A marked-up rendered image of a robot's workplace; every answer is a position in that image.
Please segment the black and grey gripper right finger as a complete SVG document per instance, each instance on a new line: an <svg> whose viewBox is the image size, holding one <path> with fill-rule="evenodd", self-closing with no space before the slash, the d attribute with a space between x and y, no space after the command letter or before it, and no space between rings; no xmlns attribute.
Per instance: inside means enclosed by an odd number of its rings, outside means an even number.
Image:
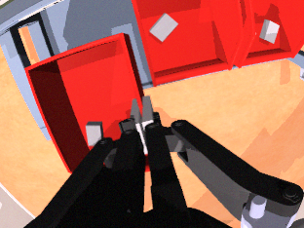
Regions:
<svg viewBox="0 0 304 228"><path fill-rule="evenodd" d="M258 171L186 120L162 126L150 95L142 97L142 105L155 228L195 228L171 152L241 222L241 228L291 227L304 197L299 185Z"/></svg>

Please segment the grey metal shelf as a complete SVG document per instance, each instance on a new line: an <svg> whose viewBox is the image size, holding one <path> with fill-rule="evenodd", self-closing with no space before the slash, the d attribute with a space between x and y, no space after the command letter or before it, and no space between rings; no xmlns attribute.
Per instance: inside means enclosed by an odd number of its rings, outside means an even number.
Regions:
<svg viewBox="0 0 304 228"><path fill-rule="evenodd" d="M19 29L26 26L40 61L104 37L129 34L142 88L154 88L132 0L14 0L0 9L0 46L19 91L47 141L52 139L24 70L31 63Z"/></svg>

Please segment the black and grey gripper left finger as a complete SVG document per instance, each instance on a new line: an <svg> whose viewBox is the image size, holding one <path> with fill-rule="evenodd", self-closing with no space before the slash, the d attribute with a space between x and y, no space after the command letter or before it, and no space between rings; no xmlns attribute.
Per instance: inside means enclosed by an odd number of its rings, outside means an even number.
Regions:
<svg viewBox="0 0 304 228"><path fill-rule="evenodd" d="M23 228L125 228L127 212L144 212L147 150L136 98L118 125L120 138L99 140Z"/></svg>

